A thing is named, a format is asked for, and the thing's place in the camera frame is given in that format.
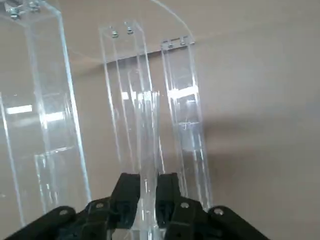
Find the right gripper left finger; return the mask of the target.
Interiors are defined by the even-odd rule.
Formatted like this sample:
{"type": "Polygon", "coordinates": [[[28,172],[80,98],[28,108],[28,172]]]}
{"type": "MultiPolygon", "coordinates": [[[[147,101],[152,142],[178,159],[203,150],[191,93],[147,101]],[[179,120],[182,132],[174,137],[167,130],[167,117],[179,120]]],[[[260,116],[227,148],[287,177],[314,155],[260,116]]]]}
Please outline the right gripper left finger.
{"type": "Polygon", "coordinates": [[[136,173],[122,173],[110,196],[93,200],[77,212],[56,207],[7,236],[8,240],[110,240],[116,229],[129,230],[140,200],[136,173]]]}

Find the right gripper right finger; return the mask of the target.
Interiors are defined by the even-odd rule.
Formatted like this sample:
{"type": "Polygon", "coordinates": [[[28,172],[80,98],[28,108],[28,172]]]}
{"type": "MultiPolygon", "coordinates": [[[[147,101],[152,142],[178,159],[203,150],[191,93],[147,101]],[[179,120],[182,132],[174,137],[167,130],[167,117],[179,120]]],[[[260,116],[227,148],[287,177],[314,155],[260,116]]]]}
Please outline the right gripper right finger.
{"type": "Polygon", "coordinates": [[[268,237],[232,209],[218,205],[204,210],[182,196],[176,173],[157,177],[155,216],[165,240],[267,240],[268,237]]]}

